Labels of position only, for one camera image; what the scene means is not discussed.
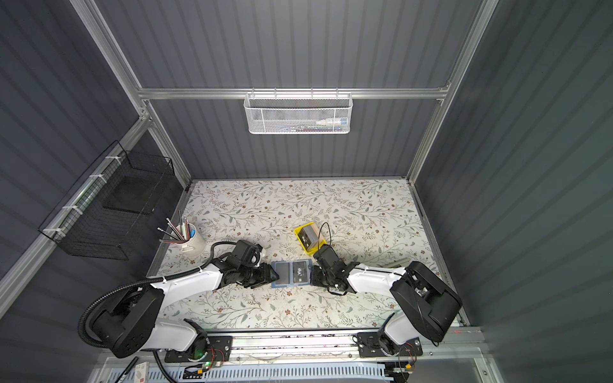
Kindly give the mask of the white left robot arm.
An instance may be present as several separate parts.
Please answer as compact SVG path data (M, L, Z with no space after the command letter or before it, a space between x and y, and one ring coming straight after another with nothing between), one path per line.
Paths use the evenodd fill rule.
M262 246L238 240L231 247L191 270L131 282L95 299L78 321L79 337L118 358L158 350L183 353L192 361L206 358L207 331L191 319L163 319L161 311L199 293L230 285L255 289L279 280L273 267L262 262Z

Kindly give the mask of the blue leather card holder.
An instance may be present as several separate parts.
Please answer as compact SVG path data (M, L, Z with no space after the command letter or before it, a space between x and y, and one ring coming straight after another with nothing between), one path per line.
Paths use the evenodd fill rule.
M271 284L272 288L301 287L311 285L312 261L300 259L276 261L271 264L279 278Z

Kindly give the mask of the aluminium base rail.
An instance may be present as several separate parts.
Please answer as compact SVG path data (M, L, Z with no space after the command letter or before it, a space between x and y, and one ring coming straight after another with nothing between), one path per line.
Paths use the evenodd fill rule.
M387 354L375 341L376 331L364 329L319 329L287 331L209 332L208 342L225 352L217 361L228 364L249 362L399 362L422 360L472 360L487 358L490 350L478 327L452 327L438 346L415 339L397 354Z

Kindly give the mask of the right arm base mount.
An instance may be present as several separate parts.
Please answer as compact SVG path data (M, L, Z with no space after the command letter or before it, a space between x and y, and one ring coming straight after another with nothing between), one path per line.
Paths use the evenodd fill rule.
M402 344L394 343L387 335L378 331L363 331L352 336L352 341L362 358L373 357L410 357L423 355L421 341L413 338Z

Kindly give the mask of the yellow plastic card tray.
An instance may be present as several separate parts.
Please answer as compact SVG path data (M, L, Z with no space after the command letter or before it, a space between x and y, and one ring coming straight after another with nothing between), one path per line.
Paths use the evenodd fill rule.
M295 228L295 236L307 255L314 255L323 245L327 244L319 227L311 222Z

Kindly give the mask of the white tube in basket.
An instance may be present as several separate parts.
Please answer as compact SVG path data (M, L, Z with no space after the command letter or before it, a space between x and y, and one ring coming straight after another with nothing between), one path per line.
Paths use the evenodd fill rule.
M343 130L350 125L350 119L347 117L327 118L310 124L298 125L297 130Z

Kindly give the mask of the white pen cup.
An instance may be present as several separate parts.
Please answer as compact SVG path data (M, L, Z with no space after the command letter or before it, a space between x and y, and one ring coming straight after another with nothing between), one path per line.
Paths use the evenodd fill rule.
M201 255L205 250L205 240L193 223L184 222L180 225L183 234L189 237L186 242L180 244L180 252L189 256Z

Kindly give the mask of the pens in cup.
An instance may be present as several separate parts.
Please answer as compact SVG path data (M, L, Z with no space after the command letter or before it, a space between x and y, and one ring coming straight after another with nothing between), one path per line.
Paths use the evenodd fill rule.
M162 239L163 243L186 244L188 241L196 238L196 228L191 225L188 220L182 220L180 223L174 224L169 218L167 218L166 222L166 229L160 227L156 229L169 238Z

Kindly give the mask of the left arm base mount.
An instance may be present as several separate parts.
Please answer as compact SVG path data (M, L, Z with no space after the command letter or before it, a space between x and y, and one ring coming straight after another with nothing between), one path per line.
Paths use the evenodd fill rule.
M231 336L199 336L186 351L168 351L166 363L226 362L231 355L234 338Z

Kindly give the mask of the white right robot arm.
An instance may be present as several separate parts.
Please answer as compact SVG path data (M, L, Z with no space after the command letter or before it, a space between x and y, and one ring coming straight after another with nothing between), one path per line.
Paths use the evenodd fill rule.
M399 310L377 333L379 347L390 355L419 337L440 343L462 307L458 294L418 261L396 269L345 263L330 245L323 245L314 260L312 283L316 287L332 295L374 294L395 301Z

